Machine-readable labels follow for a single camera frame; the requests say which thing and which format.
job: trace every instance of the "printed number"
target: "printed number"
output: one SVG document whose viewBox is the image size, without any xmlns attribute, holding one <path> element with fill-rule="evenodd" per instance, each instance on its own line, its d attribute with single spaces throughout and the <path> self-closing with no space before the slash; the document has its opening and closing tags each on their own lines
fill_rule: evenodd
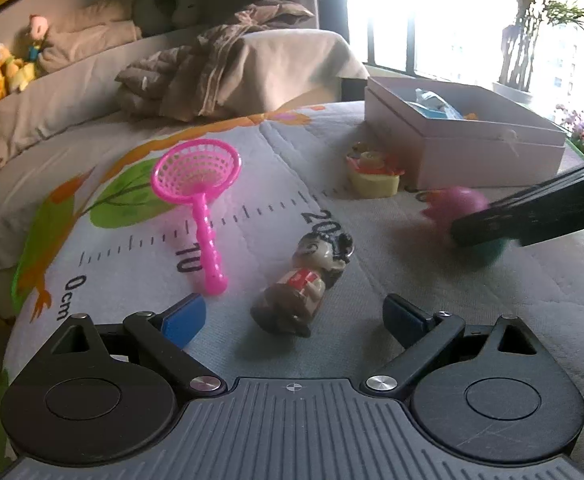
<svg viewBox="0 0 584 480">
<path fill-rule="evenodd" d="M 331 234 L 341 230 L 342 230 L 341 224 L 332 220 L 330 220 L 329 222 L 319 222 L 318 224 L 314 224 L 312 226 L 312 231 L 315 233 Z"/>
<path fill-rule="evenodd" d="M 327 220 L 328 218 L 332 218 L 332 213 L 327 209 L 321 209 L 321 213 L 323 213 L 323 216 L 317 215 L 316 213 L 301 213 L 301 216 L 305 219 L 306 224 L 311 224 L 312 219 Z"/>
<path fill-rule="evenodd" d="M 182 251 L 177 251 L 175 254 L 177 256 L 181 256 L 182 254 L 194 253 L 198 250 L 199 250 L 198 244 L 194 244 L 194 247 L 190 247 L 189 249 L 185 249 Z M 179 272 L 196 272 L 197 270 L 201 270 L 203 267 L 201 265 L 191 266 L 190 264 L 200 261 L 201 261 L 200 255 L 184 258 L 178 264 L 176 264 L 176 270 L 178 270 Z"/>
<path fill-rule="evenodd" d="M 342 231 L 341 224 L 335 220 L 330 220 L 332 218 L 332 213 L 327 209 L 321 209 L 321 214 L 316 213 L 301 213 L 307 224 L 311 224 L 313 220 L 321 220 L 314 225 L 312 225 L 313 233 L 336 233 Z"/>
</svg>

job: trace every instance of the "green leaf print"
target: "green leaf print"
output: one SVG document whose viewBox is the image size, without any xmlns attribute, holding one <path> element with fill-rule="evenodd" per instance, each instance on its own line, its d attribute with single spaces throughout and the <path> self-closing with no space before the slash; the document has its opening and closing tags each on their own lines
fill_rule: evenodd
<svg viewBox="0 0 584 480">
<path fill-rule="evenodd" d="M 16 314 L 21 311 L 23 303 L 32 291 L 32 288 L 19 289 L 18 281 L 21 271 L 34 265 L 40 255 L 63 235 L 68 223 L 72 221 L 74 195 L 69 195 L 60 202 L 54 200 L 48 198 L 38 209 L 12 280 L 12 304 Z"/>
<path fill-rule="evenodd" d="M 174 207 L 157 197 L 150 175 L 158 158 L 144 160 L 121 173 L 88 209 L 96 227 L 117 229 L 159 216 Z"/>
<path fill-rule="evenodd" d="M 1 373 L 0 379 L 0 404 L 1 399 L 3 399 L 3 394 L 8 389 L 10 381 L 8 378 L 8 372 L 3 369 Z M 0 419 L 0 472 L 5 471 L 12 465 L 12 460 L 5 456 L 5 446 L 8 442 L 7 436 L 5 434 L 5 430 L 3 429 L 3 425 L 1 424 Z"/>
</svg>

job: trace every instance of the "potted plant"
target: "potted plant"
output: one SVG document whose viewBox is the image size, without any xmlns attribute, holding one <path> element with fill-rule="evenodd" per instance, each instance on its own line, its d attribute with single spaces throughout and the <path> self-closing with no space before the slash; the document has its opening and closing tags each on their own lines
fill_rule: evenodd
<svg viewBox="0 0 584 480">
<path fill-rule="evenodd" d="M 584 8 L 559 0 L 517 0 L 517 16 L 503 29 L 503 64 L 494 91 L 513 101 L 528 104 L 534 49 L 541 25 L 577 25 L 584 30 Z"/>
</svg>

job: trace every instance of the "toy figurine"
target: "toy figurine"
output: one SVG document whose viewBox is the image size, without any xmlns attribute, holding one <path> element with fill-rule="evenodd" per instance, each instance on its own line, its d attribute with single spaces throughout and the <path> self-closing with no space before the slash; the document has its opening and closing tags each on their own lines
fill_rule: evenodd
<svg viewBox="0 0 584 480">
<path fill-rule="evenodd" d="M 348 234 L 303 236 L 292 256 L 294 269 L 265 290 L 262 304 L 250 311 L 252 318 L 266 332 L 310 337 L 309 324 L 323 295 L 341 277 L 353 251 Z"/>
<path fill-rule="evenodd" d="M 43 40 L 46 38 L 48 33 L 48 20 L 44 16 L 38 16 L 36 14 L 30 15 L 30 39 L 32 44 L 28 47 L 28 61 L 35 62 L 38 57 L 38 53 L 43 45 Z"/>
<path fill-rule="evenodd" d="M 0 69 L 5 73 L 10 94 L 23 92 L 36 77 L 34 63 L 15 58 L 3 43 L 0 43 Z"/>
<path fill-rule="evenodd" d="M 363 198 L 387 198 L 399 190 L 400 176 L 395 157 L 371 151 L 363 142 L 357 142 L 345 158 L 348 178 Z"/>
</svg>

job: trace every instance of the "brown blanket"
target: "brown blanket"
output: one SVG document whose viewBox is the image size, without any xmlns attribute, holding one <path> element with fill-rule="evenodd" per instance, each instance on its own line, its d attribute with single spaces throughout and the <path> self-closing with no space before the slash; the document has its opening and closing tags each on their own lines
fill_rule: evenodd
<svg viewBox="0 0 584 480">
<path fill-rule="evenodd" d="M 230 51 L 250 32 L 290 28 L 312 18 L 300 4 L 263 0 L 202 33 L 194 45 L 158 52 L 135 61 L 117 77 L 118 102 L 136 116 L 165 116 L 189 122 L 218 117 L 217 95 Z"/>
</svg>

